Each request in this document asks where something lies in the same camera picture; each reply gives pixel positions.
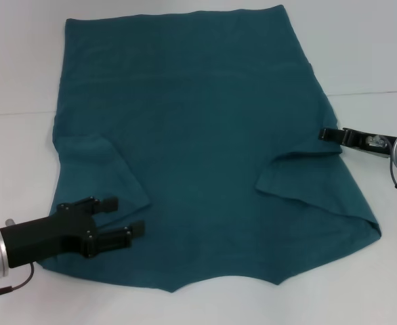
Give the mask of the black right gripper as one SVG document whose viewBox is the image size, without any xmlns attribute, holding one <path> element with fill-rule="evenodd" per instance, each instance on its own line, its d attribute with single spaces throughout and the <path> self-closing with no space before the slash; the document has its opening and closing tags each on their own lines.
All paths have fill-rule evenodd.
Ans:
<svg viewBox="0 0 397 325">
<path fill-rule="evenodd" d="M 343 128 L 343 130 L 322 128 L 319 131 L 318 139 L 387 158 L 392 153 L 392 148 L 397 137 L 365 133 L 348 128 Z"/>
</svg>

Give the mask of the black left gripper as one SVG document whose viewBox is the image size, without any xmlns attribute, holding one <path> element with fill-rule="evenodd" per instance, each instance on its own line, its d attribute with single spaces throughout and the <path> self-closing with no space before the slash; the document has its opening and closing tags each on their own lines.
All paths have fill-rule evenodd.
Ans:
<svg viewBox="0 0 397 325">
<path fill-rule="evenodd" d="M 20 267 L 63 253 L 78 253 L 93 258 L 100 253 L 129 248 L 145 234 L 145 221 L 96 233 L 92 216 L 118 210 L 113 196 L 99 200 L 93 196 L 76 202 L 60 203 L 49 216 L 0 229 L 10 268 Z"/>
</svg>

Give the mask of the teal blue shirt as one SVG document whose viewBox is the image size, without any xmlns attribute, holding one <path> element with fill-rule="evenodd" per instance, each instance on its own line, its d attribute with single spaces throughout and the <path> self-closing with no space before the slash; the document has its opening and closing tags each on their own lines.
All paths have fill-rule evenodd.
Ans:
<svg viewBox="0 0 397 325">
<path fill-rule="evenodd" d="M 157 288 L 220 276 L 273 284 L 381 238 L 337 119 L 281 5 L 69 19 L 54 120 L 54 203 L 116 196 L 101 230 L 142 220 L 130 249 L 42 266 Z"/>
</svg>

